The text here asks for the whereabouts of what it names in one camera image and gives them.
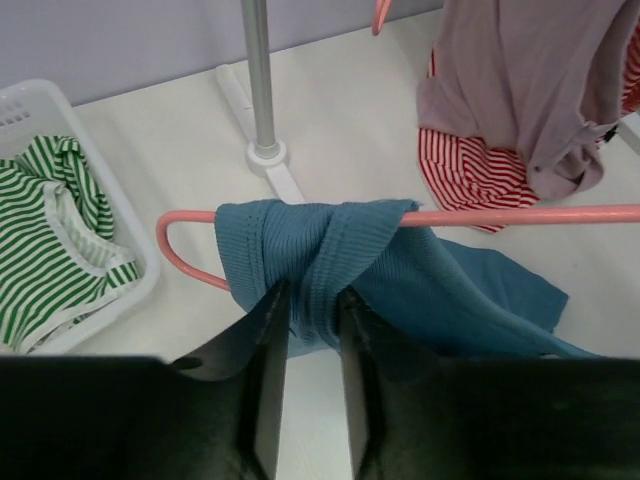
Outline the pink hanger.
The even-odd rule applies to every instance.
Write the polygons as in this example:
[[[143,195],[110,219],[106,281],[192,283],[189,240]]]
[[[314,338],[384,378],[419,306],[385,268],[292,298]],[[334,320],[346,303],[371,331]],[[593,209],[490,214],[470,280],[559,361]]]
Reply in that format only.
[[[383,28],[392,0],[376,0],[371,31],[378,36]]]
[[[227,281],[184,261],[172,248],[168,229],[176,223],[213,224],[216,213],[202,210],[174,210],[163,214],[156,223],[155,235],[161,253],[187,276],[215,288],[228,291]],[[463,227],[472,225],[570,225],[629,224],[639,221],[637,204],[581,206],[535,209],[498,209],[474,211],[415,211],[406,213],[399,226]]]

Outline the blue tank top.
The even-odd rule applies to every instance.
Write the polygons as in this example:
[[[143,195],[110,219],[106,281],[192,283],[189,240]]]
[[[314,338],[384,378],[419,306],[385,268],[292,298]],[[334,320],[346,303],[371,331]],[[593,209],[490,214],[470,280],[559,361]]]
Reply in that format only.
[[[222,205],[215,236],[231,294],[251,310],[277,282],[290,284],[293,357],[339,348],[338,298],[349,288],[444,356],[585,356],[554,335],[562,290],[498,251],[402,226],[416,209],[410,199]]]

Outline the green striped tank top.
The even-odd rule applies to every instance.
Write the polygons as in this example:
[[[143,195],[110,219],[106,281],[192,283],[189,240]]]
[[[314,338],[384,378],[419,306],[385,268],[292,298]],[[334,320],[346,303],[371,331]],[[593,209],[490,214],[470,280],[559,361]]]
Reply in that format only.
[[[29,353],[133,289],[108,199],[70,136],[1,162],[1,349]]]

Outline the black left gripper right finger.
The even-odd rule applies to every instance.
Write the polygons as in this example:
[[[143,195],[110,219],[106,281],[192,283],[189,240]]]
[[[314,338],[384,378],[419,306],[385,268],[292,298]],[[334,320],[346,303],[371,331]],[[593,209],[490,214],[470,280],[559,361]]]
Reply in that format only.
[[[424,479],[426,387],[435,357],[353,289],[339,295],[338,326],[353,477]]]

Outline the pink lilac tank top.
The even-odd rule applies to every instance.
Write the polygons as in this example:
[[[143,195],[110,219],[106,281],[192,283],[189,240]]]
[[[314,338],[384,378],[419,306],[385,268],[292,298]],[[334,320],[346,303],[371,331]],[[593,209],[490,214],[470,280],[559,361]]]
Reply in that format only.
[[[515,152],[542,198],[588,190],[638,21],[635,1],[448,1],[418,122]]]

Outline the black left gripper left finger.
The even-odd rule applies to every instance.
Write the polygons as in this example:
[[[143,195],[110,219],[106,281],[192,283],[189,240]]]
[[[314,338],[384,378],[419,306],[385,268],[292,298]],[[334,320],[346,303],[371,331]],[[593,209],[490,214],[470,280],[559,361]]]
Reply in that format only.
[[[192,381],[189,422],[206,479],[276,477],[291,288],[278,281],[230,327],[171,366]]]

